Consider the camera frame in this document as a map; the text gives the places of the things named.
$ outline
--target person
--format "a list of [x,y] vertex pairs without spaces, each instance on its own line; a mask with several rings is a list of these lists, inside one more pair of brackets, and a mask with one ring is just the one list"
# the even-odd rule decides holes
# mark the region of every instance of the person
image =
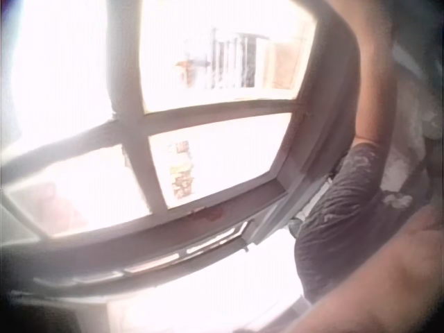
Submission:
[[356,36],[361,86],[352,147],[295,244],[314,307],[288,332],[406,332],[443,295],[442,158],[435,205],[411,218],[411,196],[381,191],[397,99],[391,15],[381,0],[326,2]]

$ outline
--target window pane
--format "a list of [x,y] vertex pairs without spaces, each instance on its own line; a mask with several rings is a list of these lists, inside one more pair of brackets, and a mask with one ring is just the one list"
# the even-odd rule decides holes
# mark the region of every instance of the window pane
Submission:
[[121,146],[53,164],[5,190],[25,214],[55,237],[150,214]]
[[14,124],[3,125],[13,132],[14,144],[3,152],[8,156],[112,118],[105,0],[23,1],[16,10],[19,30],[10,62]]
[[140,69],[147,111],[294,99],[315,25],[292,0],[145,0]]
[[270,170],[291,114],[221,121],[149,138],[168,207],[251,180]]
[[25,228],[5,208],[0,207],[1,246],[38,241],[39,237]]

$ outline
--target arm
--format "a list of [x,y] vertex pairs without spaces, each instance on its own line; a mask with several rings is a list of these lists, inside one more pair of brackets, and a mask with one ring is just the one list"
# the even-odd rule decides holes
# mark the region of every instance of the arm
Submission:
[[288,333],[409,332],[443,295],[442,216],[421,209]]
[[380,0],[327,0],[356,35],[361,56],[361,88],[353,146],[362,142],[390,146],[396,111],[392,32]]

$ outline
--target gray t-shirt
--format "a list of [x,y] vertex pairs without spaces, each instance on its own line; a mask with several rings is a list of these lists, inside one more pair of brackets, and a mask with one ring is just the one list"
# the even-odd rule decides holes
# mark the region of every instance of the gray t-shirt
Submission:
[[358,144],[313,207],[295,244],[304,295],[316,302],[384,245],[412,213],[411,197],[382,191],[385,159]]

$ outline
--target rust stain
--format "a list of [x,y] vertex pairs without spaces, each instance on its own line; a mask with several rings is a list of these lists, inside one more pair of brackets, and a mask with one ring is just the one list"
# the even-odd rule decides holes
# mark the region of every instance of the rust stain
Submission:
[[220,207],[206,208],[203,210],[198,210],[197,212],[192,212],[187,216],[187,220],[206,220],[206,221],[217,221],[222,218],[224,211]]

